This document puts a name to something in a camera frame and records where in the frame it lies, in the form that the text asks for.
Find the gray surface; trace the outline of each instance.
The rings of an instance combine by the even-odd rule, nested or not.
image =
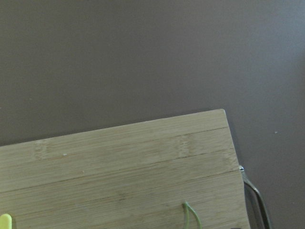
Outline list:
[[[305,1],[7,0],[0,31],[1,145],[224,108],[274,228],[304,228]]]

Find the metal rod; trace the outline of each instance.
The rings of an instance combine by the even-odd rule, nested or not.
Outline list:
[[[261,193],[254,186],[254,184],[249,180],[249,178],[247,177],[247,175],[244,171],[244,167],[239,166],[239,169],[242,173],[244,185],[248,186],[255,193],[255,196],[256,196],[257,202],[258,202],[258,209],[260,210],[261,217],[262,217],[262,222],[264,224],[265,229],[272,229],[270,218],[269,218],[268,213],[267,213],[267,208],[266,208],[266,205],[263,201]]]

